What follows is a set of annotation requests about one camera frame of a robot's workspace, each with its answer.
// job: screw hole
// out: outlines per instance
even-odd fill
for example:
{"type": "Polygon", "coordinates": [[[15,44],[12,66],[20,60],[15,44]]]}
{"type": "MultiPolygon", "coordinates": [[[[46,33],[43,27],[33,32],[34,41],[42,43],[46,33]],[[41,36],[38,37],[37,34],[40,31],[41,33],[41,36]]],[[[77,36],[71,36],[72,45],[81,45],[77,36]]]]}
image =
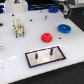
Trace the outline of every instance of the screw hole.
{"type": "Polygon", "coordinates": [[[32,21],[32,19],[30,19],[30,21],[32,21]]]}
{"type": "Polygon", "coordinates": [[[62,39],[62,38],[59,38],[59,39],[62,39]]]}
{"type": "Polygon", "coordinates": [[[12,16],[14,16],[14,14],[12,14],[12,16]]]}

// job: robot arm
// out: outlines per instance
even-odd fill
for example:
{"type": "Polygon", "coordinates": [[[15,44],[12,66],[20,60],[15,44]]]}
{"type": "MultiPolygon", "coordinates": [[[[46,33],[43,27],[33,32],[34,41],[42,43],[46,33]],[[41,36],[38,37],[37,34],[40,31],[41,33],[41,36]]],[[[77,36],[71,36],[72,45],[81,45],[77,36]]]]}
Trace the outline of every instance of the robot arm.
{"type": "Polygon", "coordinates": [[[25,0],[6,0],[5,8],[7,13],[27,11],[27,2],[25,0]]]}

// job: blue object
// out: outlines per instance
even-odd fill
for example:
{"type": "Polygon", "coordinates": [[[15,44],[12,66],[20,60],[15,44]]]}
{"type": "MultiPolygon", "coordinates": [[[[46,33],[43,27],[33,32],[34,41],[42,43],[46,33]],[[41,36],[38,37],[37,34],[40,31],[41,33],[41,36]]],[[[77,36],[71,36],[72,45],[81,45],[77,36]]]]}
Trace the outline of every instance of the blue object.
{"type": "Polygon", "coordinates": [[[65,24],[61,24],[58,26],[58,31],[62,32],[62,33],[70,33],[71,31],[71,27],[65,24]]]}
{"type": "Polygon", "coordinates": [[[50,6],[49,7],[49,12],[50,13],[57,13],[59,11],[59,7],[58,6],[50,6]]]}

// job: red object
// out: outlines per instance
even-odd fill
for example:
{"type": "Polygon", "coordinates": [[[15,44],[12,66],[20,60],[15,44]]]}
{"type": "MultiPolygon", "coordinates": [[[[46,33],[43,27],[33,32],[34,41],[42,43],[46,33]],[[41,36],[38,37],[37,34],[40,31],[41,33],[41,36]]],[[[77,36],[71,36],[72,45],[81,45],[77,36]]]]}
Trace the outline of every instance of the red object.
{"type": "Polygon", "coordinates": [[[50,33],[44,33],[42,36],[41,36],[41,40],[43,42],[46,42],[46,43],[49,43],[52,41],[52,36],[50,33]]]}

